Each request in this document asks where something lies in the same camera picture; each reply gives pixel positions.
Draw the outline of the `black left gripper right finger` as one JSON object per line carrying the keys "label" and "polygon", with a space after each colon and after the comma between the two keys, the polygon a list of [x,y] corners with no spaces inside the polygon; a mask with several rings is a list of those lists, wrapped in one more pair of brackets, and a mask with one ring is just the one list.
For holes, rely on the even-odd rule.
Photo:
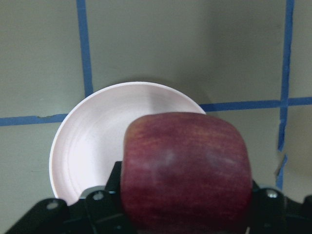
{"label": "black left gripper right finger", "polygon": [[296,202],[277,187],[261,187],[250,179],[244,183],[250,193],[245,234],[310,234],[312,195]]}

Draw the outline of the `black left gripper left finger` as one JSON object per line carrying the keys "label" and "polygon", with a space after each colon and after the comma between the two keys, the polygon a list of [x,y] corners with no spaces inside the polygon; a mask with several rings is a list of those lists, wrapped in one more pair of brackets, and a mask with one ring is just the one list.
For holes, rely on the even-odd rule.
{"label": "black left gripper left finger", "polygon": [[120,199],[120,161],[115,162],[106,186],[85,190],[73,205],[48,198],[36,203],[8,234],[135,234]]}

